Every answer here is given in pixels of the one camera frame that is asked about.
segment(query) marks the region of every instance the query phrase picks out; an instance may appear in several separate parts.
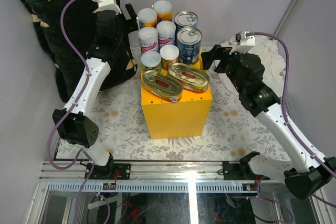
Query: yellow block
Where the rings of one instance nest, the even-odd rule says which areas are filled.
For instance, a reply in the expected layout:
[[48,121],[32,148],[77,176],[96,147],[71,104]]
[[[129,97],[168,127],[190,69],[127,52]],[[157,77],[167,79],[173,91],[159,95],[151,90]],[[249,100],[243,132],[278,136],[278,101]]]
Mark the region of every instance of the yellow block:
[[[194,67],[201,66],[200,57]],[[141,85],[141,106],[152,139],[202,135],[211,103],[210,87],[202,94],[183,89],[182,98],[173,103],[156,97]]]

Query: white cloth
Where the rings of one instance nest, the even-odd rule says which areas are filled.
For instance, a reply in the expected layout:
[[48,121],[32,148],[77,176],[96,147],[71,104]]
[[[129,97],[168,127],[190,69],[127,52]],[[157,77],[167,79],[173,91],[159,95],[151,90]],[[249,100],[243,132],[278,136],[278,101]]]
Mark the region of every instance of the white cloth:
[[[222,47],[230,46],[229,41],[221,44]],[[285,76],[284,68],[285,60],[278,53],[278,42],[269,40],[266,36],[256,36],[256,45],[249,51],[250,54],[258,55],[261,59],[261,64],[265,67],[263,82],[269,86],[277,96],[282,96],[283,77]],[[220,60],[215,60],[215,66],[218,66]],[[224,73],[218,74],[222,84],[233,93],[238,93],[229,78]]]

